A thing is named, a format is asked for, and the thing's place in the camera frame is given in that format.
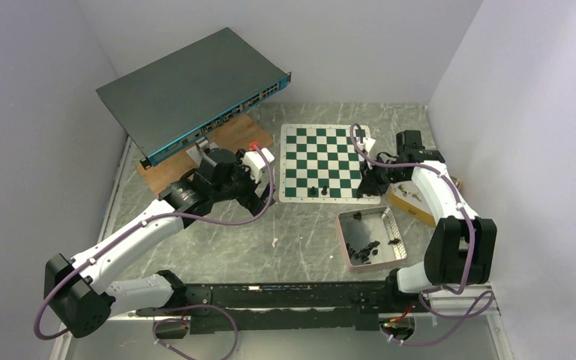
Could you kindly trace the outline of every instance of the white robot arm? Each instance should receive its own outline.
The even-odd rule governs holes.
[[[467,284],[487,282],[497,232],[495,223],[491,219],[481,219],[464,201],[451,182],[443,156],[422,145],[420,131],[405,130],[398,133],[396,139],[397,157],[383,158],[380,155],[385,153],[379,153],[377,161],[366,160],[361,164],[358,194],[382,195],[390,184],[411,180],[427,201],[436,222],[424,260],[409,268],[394,270],[390,275],[396,277],[397,291],[419,293],[440,285],[460,283],[467,268]],[[357,146],[369,154],[374,152],[374,143],[373,139],[362,138]],[[378,163],[386,166],[375,166]],[[464,215],[471,220],[474,234],[470,234]],[[471,262],[467,263],[470,239],[474,240],[474,249]]]
[[[275,159],[266,148],[259,150],[271,164]],[[180,303],[185,285],[170,271],[149,277],[115,281],[118,275],[149,249],[207,215],[214,203],[237,200],[252,215],[252,221],[272,202],[271,184],[262,196],[256,189],[266,173],[266,162],[257,151],[237,154],[214,148],[202,156],[197,169],[173,182],[140,215],[94,247],[69,260],[58,254],[45,266],[45,296],[68,274],[88,265],[49,301],[67,329],[81,338],[98,329],[117,314],[140,308],[160,308]],[[194,218],[172,216],[184,213]],[[104,255],[101,249],[117,244]]]

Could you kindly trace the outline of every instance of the white wall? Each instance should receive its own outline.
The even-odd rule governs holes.
[[[426,104],[482,0],[78,0],[118,75],[225,26],[292,83],[270,101]]]
[[[0,0],[0,359],[48,358],[45,262],[96,241],[125,139],[95,93],[113,79],[73,0]]]
[[[485,0],[429,110],[517,359],[576,359],[576,1]]]

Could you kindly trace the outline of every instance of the gray marble surface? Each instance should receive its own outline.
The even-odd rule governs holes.
[[[358,122],[370,128],[377,151],[391,153],[396,149],[397,132],[417,129],[422,132],[423,143],[434,147],[425,109],[417,104],[263,103],[248,115],[274,137],[270,150],[277,159],[281,125],[286,123]],[[135,151],[114,231],[155,198],[135,170],[141,157]],[[274,174],[278,178],[278,169]],[[387,204],[382,199],[381,206]],[[383,280],[391,268],[365,273],[346,270],[335,225],[340,212],[374,206],[277,202],[264,217],[247,226],[196,222],[138,259],[119,280],[149,276],[162,269],[175,272],[185,283]],[[422,260],[433,229],[397,208],[392,207],[392,211],[408,253],[401,266],[411,266]],[[251,215],[232,201],[217,204],[209,216],[241,221]],[[274,238],[278,240],[273,247]]]

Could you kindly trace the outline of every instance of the green and white checkered board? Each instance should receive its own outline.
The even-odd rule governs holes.
[[[362,127],[369,137],[368,127]],[[378,204],[380,197],[356,198],[361,183],[359,155],[350,142],[350,126],[281,126],[280,193],[282,203]],[[310,188],[316,194],[310,194]],[[328,193],[321,194],[324,186]]]

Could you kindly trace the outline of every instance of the wooden base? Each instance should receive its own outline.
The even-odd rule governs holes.
[[[250,144],[258,142],[260,148],[265,148],[273,143],[272,136],[268,135],[253,119],[242,114],[228,124],[219,127],[206,136],[209,143],[215,142],[222,149],[236,152],[238,149],[248,150]],[[169,157],[157,166],[147,170],[142,165],[136,166],[136,170],[147,182],[149,188],[156,194],[164,190],[168,184],[180,179],[188,170],[197,167],[193,159],[187,154],[191,145]]]

